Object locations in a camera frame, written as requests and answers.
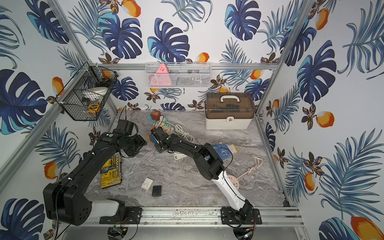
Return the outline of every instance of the pink triangle object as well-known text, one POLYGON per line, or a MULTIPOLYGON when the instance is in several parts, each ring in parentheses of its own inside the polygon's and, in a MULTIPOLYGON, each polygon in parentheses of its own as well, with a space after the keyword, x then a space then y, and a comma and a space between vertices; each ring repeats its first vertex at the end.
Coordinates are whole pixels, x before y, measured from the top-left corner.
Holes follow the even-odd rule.
POLYGON ((165 73, 165 75, 161 76, 161 75, 152 75, 150 76, 150 79, 151 79, 151 87, 155 87, 155 86, 170 86, 172 85, 172 81, 170 80, 170 77, 167 73, 168 72, 168 69, 167 69, 167 66, 162 63, 160 65, 160 67, 157 69, 156 73, 165 73))

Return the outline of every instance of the tool case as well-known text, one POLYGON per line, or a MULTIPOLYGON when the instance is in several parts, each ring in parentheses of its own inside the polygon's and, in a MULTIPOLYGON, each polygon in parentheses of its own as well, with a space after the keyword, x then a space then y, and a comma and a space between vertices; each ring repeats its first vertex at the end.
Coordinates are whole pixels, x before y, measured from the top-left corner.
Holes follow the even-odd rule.
POLYGON ((209 93, 205 102, 205 128, 247 129, 255 111, 249 93, 209 93))

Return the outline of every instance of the box handle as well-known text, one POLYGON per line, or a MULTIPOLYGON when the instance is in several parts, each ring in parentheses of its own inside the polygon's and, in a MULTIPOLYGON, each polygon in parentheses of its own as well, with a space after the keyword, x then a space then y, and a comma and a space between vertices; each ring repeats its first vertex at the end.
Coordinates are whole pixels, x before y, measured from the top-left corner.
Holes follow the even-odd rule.
POLYGON ((236 99, 237 102, 240 102, 240 98, 238 96, 235 96, 235 95, 224 95, 224 96, 221 96, 220 102, 224 102, 224 99, 227 99, 227 98, 236 99))

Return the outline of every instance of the white wire basket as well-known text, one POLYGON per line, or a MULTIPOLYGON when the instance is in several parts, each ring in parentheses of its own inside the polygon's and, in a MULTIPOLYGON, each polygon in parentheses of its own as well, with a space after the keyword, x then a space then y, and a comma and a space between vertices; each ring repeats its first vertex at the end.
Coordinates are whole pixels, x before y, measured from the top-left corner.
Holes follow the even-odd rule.
POLYGON ((209 88, 210 63, 165 63, 168 73, 156 73, 163 63, 146 63, 150 88, 209 88))

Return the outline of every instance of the brown lid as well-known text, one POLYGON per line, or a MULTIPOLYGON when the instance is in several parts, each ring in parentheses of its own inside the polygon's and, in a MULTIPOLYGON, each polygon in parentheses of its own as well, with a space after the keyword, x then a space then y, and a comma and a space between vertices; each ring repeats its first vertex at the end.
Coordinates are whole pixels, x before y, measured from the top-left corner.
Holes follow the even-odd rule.
POLYGON ((209 93, 205 106, 207 119, 251 119, 255 114, 255 104, 249 93, 209 93))

